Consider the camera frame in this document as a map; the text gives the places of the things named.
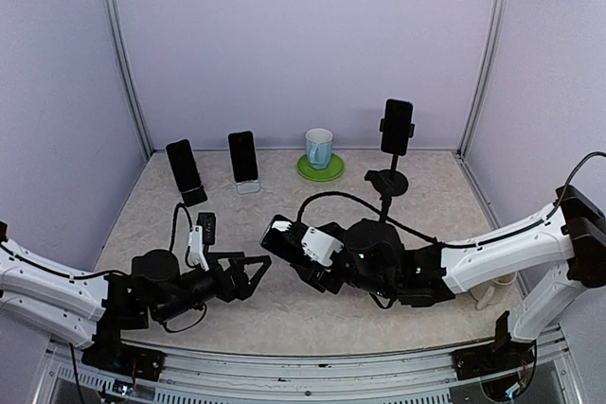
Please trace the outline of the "blue phone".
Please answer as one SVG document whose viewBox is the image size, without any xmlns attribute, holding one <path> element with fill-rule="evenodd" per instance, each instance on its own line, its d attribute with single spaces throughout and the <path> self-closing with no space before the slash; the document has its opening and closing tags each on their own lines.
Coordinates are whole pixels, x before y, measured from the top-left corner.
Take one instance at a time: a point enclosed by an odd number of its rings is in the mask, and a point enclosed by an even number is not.
<svg viewBox="0 0 606 404">
<path fill-rule="evenodd" d="M 312 261 L 304 254 L 302 244 L 300 247 L 279 238 L 271 231 L 270 224 L 273 220 L 288 220 L 282 215 L 275 215 L 268 224 L 260 240 L 260 246 L 267 252 L 288 262 L 293 268 L 296 265 L 308 265 Z"/>
</svg>

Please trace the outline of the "black folding phone stand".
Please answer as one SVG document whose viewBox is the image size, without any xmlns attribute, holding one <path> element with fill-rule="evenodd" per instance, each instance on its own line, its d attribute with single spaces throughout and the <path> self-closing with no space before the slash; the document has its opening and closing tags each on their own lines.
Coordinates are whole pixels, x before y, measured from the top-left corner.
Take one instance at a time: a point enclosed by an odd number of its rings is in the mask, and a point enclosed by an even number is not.
<svg viewBox="0 0 606 404">
<path fill-rule="evenodd" d="M 205 193 L 205 188 L 202 185 L 199 185 L 198 187 L 195 187 L 195 188 L 191 188 L 190 190 L 187 190 L 187 191 L 181 191 L 180 194 L 181 194 L 181 197 L 183 200 L 183 204 L 186 207 L 198 205 L 200 203 L 207 201 L 207 195 Z"/>
</svg>

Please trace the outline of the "white folding phone stand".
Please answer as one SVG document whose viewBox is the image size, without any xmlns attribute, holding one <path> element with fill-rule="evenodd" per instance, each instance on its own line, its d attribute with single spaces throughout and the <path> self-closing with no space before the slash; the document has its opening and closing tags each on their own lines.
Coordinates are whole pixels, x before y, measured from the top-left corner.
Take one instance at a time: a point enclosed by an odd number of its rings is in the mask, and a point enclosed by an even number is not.
<svg viewBox="0 0 606 404">
<path fill-rule="evenodd" d="M 260 180 L 246 180 L 236 182 L 236 190 L 240 195 L 257 193 L 261 190 Z"/>
</svg>

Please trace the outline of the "black pole stand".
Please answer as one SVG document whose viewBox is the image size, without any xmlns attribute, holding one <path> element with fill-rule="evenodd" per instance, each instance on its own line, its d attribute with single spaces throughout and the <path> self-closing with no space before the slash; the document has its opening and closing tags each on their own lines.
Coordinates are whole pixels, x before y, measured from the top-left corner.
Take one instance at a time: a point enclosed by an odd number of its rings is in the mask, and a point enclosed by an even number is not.
<svg viewBox="0 0 606 404">
<path fill-rule="evenodd" d="M 371 183 L 380 194 L 381 211 L 379 222 L 386 223 L 389 208 L 392 203 L 394 183 L 390 170 L 369 170 L 365 174 L 365 181 Z"/>
<path fill-rule="evenodd" d="M 403 195 L 408 189 L 408 180 L 401 172 L 397 171 L 397 165 L 398 165 L 399 158 L 404 156 L 408 150 L 408 140 L 414 136 L 415 127 L 416 127 L 416 125 L 414 123 L 408 123 L 408 126 L 406 127 L 407 132 L 405 135 L 406 140 L 405 140 L 405 144 L 403 146 L 403 153 L 399 153 L 399 152 L 392 153 L 390 168 L 383 169 L 383 170 L 391 171 L 391 176 L 393 177 L 393 183 L 394 183 L 393 197 L 398 197 L 398 196 Z"/>
</svg>

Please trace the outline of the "black phone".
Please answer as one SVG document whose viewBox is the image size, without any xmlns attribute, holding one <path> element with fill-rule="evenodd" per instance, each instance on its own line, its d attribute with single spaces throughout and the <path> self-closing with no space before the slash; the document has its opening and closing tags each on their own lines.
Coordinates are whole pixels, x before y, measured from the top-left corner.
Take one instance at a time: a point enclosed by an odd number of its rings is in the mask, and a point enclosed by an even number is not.
<svg viewBox="0 0 606 404">
<path fill-rule="evenodd" d="M 251 131 L 230 133 L 228 146 L 235 182 L 256 181 L 258 163 L 253 133 Z"/>
<path fill-rule="evenodd" d="M 166 153 L 178 190 L 181 193 L 197 190 L 202 185 L 202 181 L 190 142 L 181 139 L 169 143 L 166 146 Z"/>
</svg>

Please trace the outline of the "teal phone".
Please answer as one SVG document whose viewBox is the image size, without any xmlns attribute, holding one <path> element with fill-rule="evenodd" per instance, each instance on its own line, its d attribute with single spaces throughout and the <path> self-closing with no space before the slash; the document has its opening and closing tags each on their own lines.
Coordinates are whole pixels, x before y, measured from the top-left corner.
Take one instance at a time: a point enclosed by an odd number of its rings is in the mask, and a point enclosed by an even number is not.
<svg viewBox="0 0 606 404">
<path fill-rule="evenodd" d="M 409 101 L 388 99 L 380 123 L 381 151 L 398 156 L 407 153 L 409 139 L 414 135 L 413 104 Z"/>
</svg>

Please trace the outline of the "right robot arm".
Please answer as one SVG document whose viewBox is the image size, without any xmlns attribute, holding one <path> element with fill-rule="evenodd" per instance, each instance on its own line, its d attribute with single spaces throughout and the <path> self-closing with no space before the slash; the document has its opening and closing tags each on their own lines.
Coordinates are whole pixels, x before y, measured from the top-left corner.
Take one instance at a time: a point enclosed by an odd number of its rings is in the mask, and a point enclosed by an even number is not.
<svg viewBox="0 0 606 404">
<path fill-rule="evenodd" d="M 535 341 L 584 292 L 605 284 L 605 214 L 570 183 L 523 220 L 468 240 L 431 238 L 426 247 L 408 250 L 397 233 L 400 225 L 387 215 L 401 193 L 402 174 L 390 169 L 365 177 L 382 196 L 379 218 L 347 229 L 297 220 L 286 235 L 293 268 L 320 291 L 336 293 L 349 285 L 389 309 L 396 303 L 430 307 L 493 278 L 551 263 L 530 294 L 498 319 L 497 339 L 484 350 L 492 369 L 507 368 L 522 345 Z"/>
</svg>

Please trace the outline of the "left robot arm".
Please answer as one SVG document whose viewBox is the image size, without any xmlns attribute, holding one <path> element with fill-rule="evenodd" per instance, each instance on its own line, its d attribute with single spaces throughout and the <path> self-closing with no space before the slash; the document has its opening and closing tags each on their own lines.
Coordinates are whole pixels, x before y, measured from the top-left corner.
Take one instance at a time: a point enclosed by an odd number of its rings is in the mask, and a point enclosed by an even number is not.
<svg viewBox="0 0 606 404">
<path fill-rule="evenodd" d="M 255 292 L 272 261 L 267 255 L 211 253 L 208 235 L 191 227 L 187 254 L 191 269 L 182 272 L 169 250 L 155 249 L 132 260 L 128 273 L 89 273 L 56 262 L 1 236 L 1 308 L 38 325 L 97 357 L 115 371 L 132 362 L 132 348 L 120 339 L 124 330 L 142 330 L 150 322 L 163 328 L 208 301 L 244 301 Z"/>
</svg>

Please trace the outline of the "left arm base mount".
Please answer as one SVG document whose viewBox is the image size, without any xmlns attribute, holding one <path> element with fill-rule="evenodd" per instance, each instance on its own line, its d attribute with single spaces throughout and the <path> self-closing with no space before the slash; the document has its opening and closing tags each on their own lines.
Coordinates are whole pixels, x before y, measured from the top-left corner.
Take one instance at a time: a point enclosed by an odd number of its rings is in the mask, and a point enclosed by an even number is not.
<svg viewBox="0 0 606 404">
<path fill-rule="evenodd" d="M 92 341 L 82 350 L 83 364 L 131 379 L 159 380 L 166 359 L 162 351 L 124 343 L 112 325 L 99 325 Z"/>
</svg>

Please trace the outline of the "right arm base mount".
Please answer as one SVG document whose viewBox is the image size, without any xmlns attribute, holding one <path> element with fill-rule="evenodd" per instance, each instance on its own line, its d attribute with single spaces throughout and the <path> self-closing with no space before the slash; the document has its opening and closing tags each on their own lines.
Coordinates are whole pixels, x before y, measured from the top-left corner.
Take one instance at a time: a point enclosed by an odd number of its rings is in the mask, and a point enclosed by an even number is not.
<svg viewBox="0 0 606 404">
<path fill-rule="evenodd" d="M 458 380 L 480 378 L 530 364 L 536 360 L 536 342 L 516 342 L 508 329 L 509 311 L 496 321 L 491 343 L 457 349 L 452 354 Z"/>
</svg>

